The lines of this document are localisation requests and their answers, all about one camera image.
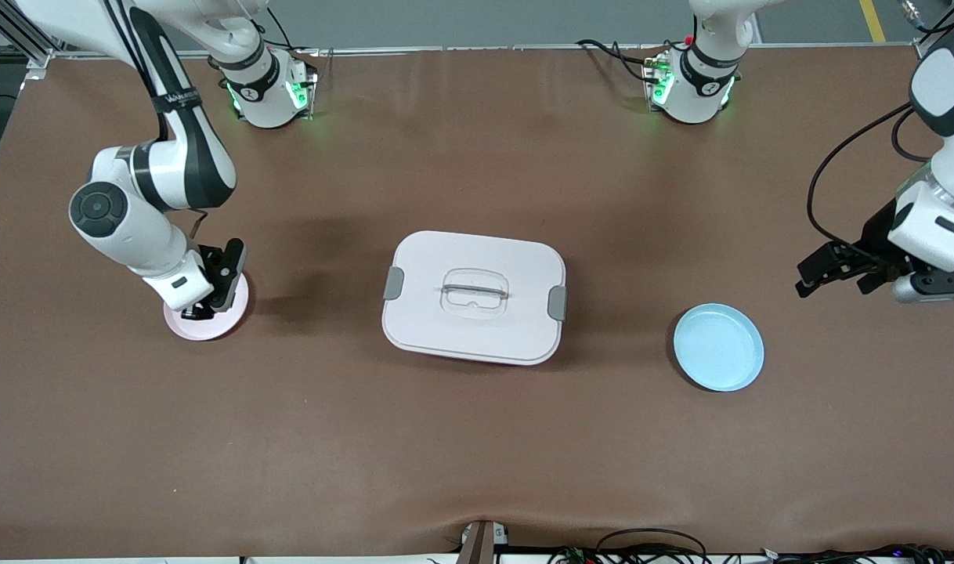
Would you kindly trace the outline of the pale pink round plate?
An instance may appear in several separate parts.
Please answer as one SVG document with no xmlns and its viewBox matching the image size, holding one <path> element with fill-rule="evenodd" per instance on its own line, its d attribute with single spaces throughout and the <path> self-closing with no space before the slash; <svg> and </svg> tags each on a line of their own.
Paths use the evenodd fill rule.
<svg viewBox="0 0 954 564">
<path fill-rule="evenodd" d="M 249 301 L 251 301 L 251 289 L 249 289 L 247 274 L 241 273 L 236 292 L 234 292 L 233 304 L 229 310 L 216 312 L 211 319 L 190 320 L 184 319 L 180 312 L 164 304 L 163 318 L 169 329 L 183 339 L 190 342 L 212 342 L 226 336 L 241 324 L 244 315 L 247 314 Z"/>
</svg>

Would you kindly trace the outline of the aluminium frame post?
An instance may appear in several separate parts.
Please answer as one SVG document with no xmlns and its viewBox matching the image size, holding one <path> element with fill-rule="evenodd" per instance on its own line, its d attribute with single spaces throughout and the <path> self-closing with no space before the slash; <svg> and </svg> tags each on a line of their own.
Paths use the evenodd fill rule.
<svg viewBox="0 0 954 564">
<path fill-rule="evenodd" d="M 928 54 L 935 43 L 949 34 L 954 24 L 954 0 L 908 0 L 905 17 L 920 34 L 914 40 L 919 57 Z"/>
<path fill-rule="evenodd" d="M 13 0 L 0 0 L 0 64 L 19 64 L 26 78 L 41 80 L 56 50 L 55 42 Z"/>
</svg>

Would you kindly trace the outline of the brown table mat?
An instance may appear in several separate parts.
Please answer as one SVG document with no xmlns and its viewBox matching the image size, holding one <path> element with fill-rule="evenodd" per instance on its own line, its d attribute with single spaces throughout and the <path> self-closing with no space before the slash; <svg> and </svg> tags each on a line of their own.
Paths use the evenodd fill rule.
<svg viewBox="0 0 954 564">
<path fill-rule="evenodd" d="M 67 218 L 98 150 L 154 135 L 137 76 L 52 62 L 0 146 L 0 559 L 441 552 L 481 518 L 518 544 L 954 549 L 954 302 L 793 289 L 823 242 L 814 170 L 915 63 L 756 48 L 725 111 L 682 126 L 581 50 L 337 56 L 315 117 L 262 131 L 187 61 L 238 171 L 199 237 L 244 240 L 255 293 L 198 343 Z M 421 230 L 555 248 L 556 354 L 392 346 L 381 294 Z M 675 360 L 705 303 L 759 329 L 752 385 L 712 392 Z"/>
</svg>

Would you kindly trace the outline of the light blue round plate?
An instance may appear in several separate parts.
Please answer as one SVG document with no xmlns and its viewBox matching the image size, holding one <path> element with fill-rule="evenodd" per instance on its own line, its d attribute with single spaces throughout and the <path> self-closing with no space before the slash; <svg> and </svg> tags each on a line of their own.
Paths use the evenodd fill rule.
<svg viewBox="0 0 954 564">
<path fill-rule="evenodd" d="M 675 360 L 700 388 L 735 392 L 752 385 L 766 360 L 759 329 L 742 311 L 720 303 L 685 311 L 673 332 Z"/>
</svg>

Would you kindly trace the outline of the white lidded storage box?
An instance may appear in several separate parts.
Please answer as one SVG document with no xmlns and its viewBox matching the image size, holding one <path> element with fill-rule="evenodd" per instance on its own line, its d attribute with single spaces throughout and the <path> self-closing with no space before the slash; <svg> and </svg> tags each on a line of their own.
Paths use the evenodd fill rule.
<svg viewBox="0 0 954 564">
<path fill-rule="evenodd" d="M 548 245 L 425 230 L 395 250 L 381 328 L 405 351 L 531 367 L 558 349 L 567 297 Z"/>
</svg>

